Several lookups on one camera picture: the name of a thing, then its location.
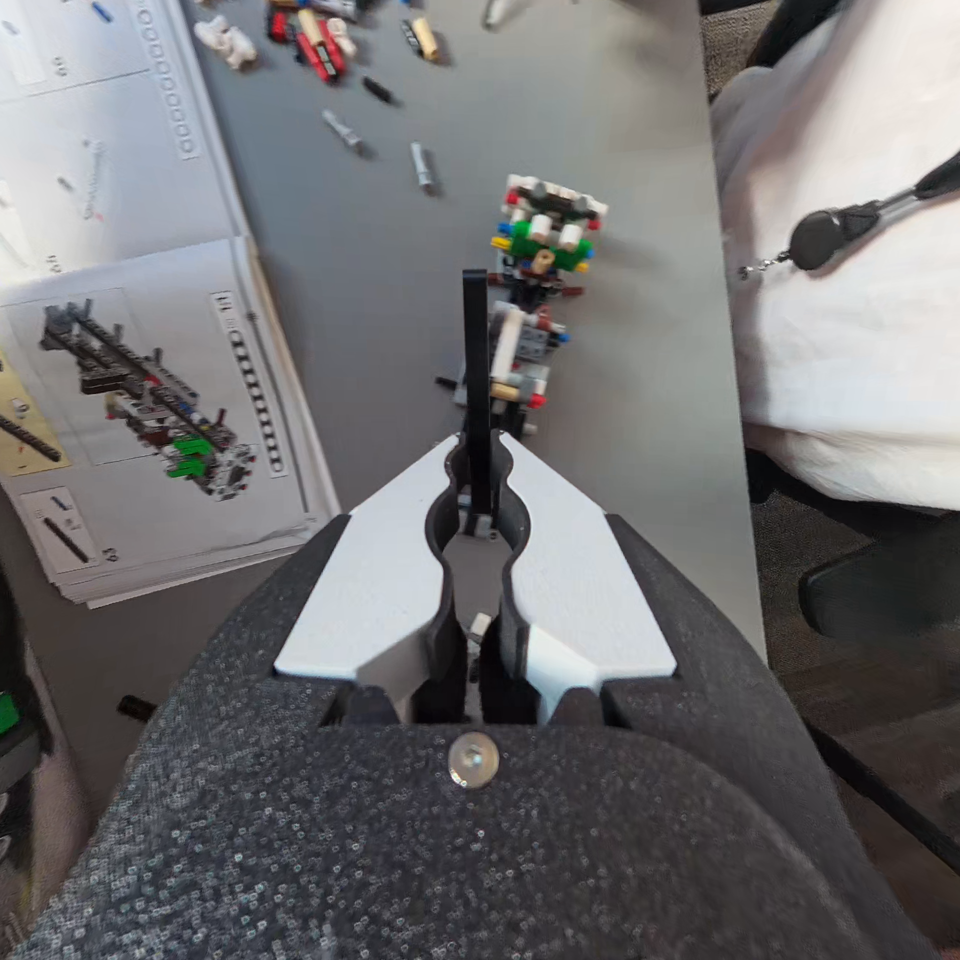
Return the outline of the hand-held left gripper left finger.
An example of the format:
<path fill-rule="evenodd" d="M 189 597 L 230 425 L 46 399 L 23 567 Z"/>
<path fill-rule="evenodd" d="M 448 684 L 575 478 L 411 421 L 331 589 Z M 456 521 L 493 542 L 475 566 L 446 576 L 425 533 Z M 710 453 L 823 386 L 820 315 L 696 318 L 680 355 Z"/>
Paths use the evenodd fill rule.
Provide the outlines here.
<path fill-rule="evenodd" d="M 467 641 L 445 548 L 460 530 L 465 462 L 452 435 L 341 516 L 276 674 L 378 688 L 415 723 L 463 719 Z"/>

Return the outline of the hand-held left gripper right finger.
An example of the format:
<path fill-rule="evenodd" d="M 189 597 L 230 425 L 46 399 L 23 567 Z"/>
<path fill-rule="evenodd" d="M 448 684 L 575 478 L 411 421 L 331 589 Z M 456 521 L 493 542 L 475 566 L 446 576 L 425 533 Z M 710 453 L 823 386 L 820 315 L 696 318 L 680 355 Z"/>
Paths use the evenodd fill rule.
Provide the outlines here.
<path fill-rule="evenodd" d="M 508 434 L 491 435 L 495 529 L 509 553 L 482 642 L 487 725 L 625 725 L 613 681 L 677 660 L 593 499 Z"/>

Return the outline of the long black lego beam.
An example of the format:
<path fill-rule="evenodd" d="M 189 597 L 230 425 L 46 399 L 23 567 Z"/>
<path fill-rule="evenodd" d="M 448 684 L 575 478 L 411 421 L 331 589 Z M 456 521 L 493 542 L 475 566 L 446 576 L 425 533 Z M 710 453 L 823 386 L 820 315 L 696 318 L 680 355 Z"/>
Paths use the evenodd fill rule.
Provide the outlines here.
<path fill-rule="evenodd" d="M 466 390 L 463 434 L 470 497 L 463 533 L 491 542 L 498 532 L 492 480 L 493 428 L 486 270 L 467 269 L 462 272 L 462 307 Z"/>

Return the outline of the partly built lego assembly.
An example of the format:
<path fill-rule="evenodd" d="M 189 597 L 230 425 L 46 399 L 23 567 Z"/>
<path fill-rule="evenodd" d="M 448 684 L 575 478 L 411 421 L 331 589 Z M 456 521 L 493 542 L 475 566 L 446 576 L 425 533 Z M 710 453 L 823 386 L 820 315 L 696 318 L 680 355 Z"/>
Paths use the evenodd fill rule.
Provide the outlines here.
<path fill-rule="evenodd" d="M 534 437 L 558 352 L 571 339 L 555 302 L 579 298 L 609 206 L 533 174 L 508 174 L 487 272 L 491 427 Z M 465 357 L 456 379 L 438 378 L 467 412 Z"/>

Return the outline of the lego instruction booklet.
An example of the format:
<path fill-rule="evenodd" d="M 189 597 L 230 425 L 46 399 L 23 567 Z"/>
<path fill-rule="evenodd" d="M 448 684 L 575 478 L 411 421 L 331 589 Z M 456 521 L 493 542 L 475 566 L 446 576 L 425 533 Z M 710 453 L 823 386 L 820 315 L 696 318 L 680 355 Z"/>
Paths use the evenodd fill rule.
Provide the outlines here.
<path fill-rule="evenodd" d="M 180 2 L 2 2 L 2 490 L 89 607 L 340 513 Z"/>

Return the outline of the lego truck set box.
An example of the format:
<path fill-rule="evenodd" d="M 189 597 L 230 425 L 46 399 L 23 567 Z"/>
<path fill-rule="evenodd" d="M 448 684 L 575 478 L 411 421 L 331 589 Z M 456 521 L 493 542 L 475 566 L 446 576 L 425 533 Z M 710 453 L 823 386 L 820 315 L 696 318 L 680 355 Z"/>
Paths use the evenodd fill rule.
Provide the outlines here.
<path fill-rule="evenodd" d="M 1 576 L 1 861 L 28 872 L 32 859 L 33 775 L 52 752 L 51 730 L 27 670 L 18 606 Z"/>

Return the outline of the bluish grey lego pin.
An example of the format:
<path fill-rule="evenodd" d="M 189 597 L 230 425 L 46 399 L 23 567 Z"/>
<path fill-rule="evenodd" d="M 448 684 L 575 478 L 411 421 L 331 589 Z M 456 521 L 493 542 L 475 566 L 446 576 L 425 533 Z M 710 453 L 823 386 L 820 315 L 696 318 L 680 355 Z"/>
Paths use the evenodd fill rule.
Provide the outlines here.
<path fill-rule="evenodd" d="M 361 136 L 347 123 L 342 121 L 330 109 L 320 112 L 322 123 L 342 142 L 346 149 L 358 157 L 365 155 L 365 144 Z"/>

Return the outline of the pile of colourful lego pins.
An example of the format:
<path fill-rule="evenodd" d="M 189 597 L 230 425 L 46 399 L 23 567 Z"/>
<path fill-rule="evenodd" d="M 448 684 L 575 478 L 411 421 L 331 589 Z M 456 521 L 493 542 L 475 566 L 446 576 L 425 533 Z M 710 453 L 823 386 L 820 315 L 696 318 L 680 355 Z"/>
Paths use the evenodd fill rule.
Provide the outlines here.
<path fill-rule="evenodd" d="M 295 60 L 329 87 L 338 86 L 357 58 L 352 26 L 364 23 L 369 2 L 267 1 L 267 40 L 287 44 Z M 399 18 L 399 30 L 414 56 L 430 65 L 441 65 L 445 52 L 426 16 Z"/>

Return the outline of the black office chair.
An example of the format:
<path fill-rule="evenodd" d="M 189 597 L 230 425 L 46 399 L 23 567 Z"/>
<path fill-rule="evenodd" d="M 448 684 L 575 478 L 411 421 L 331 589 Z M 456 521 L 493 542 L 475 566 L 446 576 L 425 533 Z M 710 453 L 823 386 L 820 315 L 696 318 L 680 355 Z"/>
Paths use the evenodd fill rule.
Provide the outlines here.
<path fill-rule="evenodd" d="M 958 635 L 957 511 L 831 498 L 750 448 L 746 470 L 751 505 L 779 494 L 869 540 L 799 578 L 799 611 L 817 635 L 902 652 Z"/>

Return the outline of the person in white shirt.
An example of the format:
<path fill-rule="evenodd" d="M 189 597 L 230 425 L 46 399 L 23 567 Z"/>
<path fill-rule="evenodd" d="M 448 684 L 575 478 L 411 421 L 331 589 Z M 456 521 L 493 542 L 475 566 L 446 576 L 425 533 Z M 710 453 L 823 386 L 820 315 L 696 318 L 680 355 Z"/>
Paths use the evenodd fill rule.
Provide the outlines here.
<path fill-rule="evenodd" d="M 839 2 L 710 123 L 747 448 L 830 498 L 958 512 L 958 195 L 822 270 L 736 272 L 958 154 L 959 3 Z"/>

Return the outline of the black badge reel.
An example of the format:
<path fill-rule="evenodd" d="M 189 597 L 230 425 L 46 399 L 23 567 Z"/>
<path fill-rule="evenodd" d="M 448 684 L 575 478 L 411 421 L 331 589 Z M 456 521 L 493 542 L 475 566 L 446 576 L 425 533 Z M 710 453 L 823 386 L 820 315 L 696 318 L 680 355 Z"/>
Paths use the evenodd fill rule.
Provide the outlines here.
<path fill-rule="evenodd" d="M 808 213 L 793 228 L 784 250 L 774 257 L 741 266 L 735 274 L 740 281 L 748 282 L 782 264 L 804 273 L 816 273 L 843 260 L 859 245 L 906 216 L 954 199 L 958 191 L 959 154 L 954 153 L 892 196 Z"/>

